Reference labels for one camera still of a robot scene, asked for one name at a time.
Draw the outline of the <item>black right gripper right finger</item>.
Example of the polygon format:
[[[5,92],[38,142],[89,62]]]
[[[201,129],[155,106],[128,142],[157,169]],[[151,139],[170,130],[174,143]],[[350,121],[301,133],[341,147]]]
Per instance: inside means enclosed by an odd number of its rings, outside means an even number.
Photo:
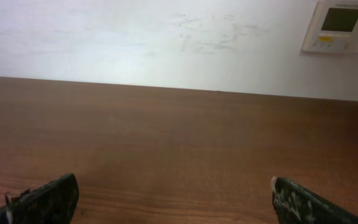
[[[270,181],[280,224],[358,224],[358,216],[284,177]]]

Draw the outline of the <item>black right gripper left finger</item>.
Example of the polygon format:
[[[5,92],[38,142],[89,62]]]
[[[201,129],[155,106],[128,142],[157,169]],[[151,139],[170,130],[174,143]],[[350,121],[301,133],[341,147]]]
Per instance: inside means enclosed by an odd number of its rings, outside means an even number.
[[[0,207],[0,224],[69,224],[79,199],[73,173],[65,174],[37,189],[16,197],[5,194]]]

